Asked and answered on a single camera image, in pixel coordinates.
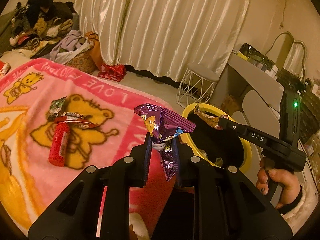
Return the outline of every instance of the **yellow trash can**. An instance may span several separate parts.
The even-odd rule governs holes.
[[[216,166],[213,160],[209,160],[207,157],[203,155],[201,150],[206,148],[207,151],[210,151],[210,147],[212,147],[213,151],[215,151],[216,157],[220,157],[223,160],[223,166],[236,166],[238,167],[242,173],[245,173],[250,168],[252,152],[250,143],[247,140],[239,138],[234,133],[230,133],[226,130],[215,130],[206,124],[199,116],[193,113],[193,109],[196,104],[188,105],[182,116],[195,122],[198,126],[196,127],[193,133],[183,133],[180,135],[182,142],[187,143],[193,150],[194,155],[197,155],[206,161],[208,161],[211,165]],[[200,108],[205,111],[207,114],[220,116],[222,114],[226,114],[220,109],[208,105],[208,104],[199,104]]]

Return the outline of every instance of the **white stool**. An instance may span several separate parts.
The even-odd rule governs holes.
[[[200,78],[194,85],[192,85],[193,75],[196,75]],[[208,81],[210,84],[206,91],[203,91],[204,80]],[[186,106],[192,103],[207,103],[212,96],[214,87],[218,80],[219,76],[208,68],[200,64],[189,63],[178,88],[176,103],[183,108],[186,108]],[[201,88],[197,88],[196,85],[200,82]],[[200,92],[199,97],[194,96],[194,94],[197,92]]]

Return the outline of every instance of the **pink blanket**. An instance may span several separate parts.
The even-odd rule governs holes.
[[[142,144],[147,129],[134,114],[137,105],[169,107],[159,98],[45,59],[32,60],[0,80],[0,201],[27,234],[44,209],[86,167],[112,165]],[[99,127],[71,128],[66,163],[48,162],[52,122],[50,103],[67,97],[66,111],[89,116]],[[151,235],[172,191],[157,152],[148,182],[130,189],[130,212],[143,218]]]

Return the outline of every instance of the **silver screw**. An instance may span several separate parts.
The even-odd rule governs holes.
[[[193,163],[198,163],[200,161],[200,158],[198,156],[192,156],[190,158],[190,160],[193,162]]]
[[[232,172],[232,173],[236,173],[236,172],[238,171],[237,167],[235,167],[235,166],[230,166],[230,167],[228,167],[228,170],[229,170],[230,172]]]
[[[125,163],[132,163],[133,162],[133,158],[131,156],[127,156],[123,160]]]
[[[87,173],[94,173],[96,171],[96,167],[95,166],[89,166],[86,169]]]

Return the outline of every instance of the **red cylindrical container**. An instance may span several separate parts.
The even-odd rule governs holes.
[[[49,153],[49,162],[55,166],[64,166],[70,128],[67,123],[60,122],[54,131],[52,145]]]

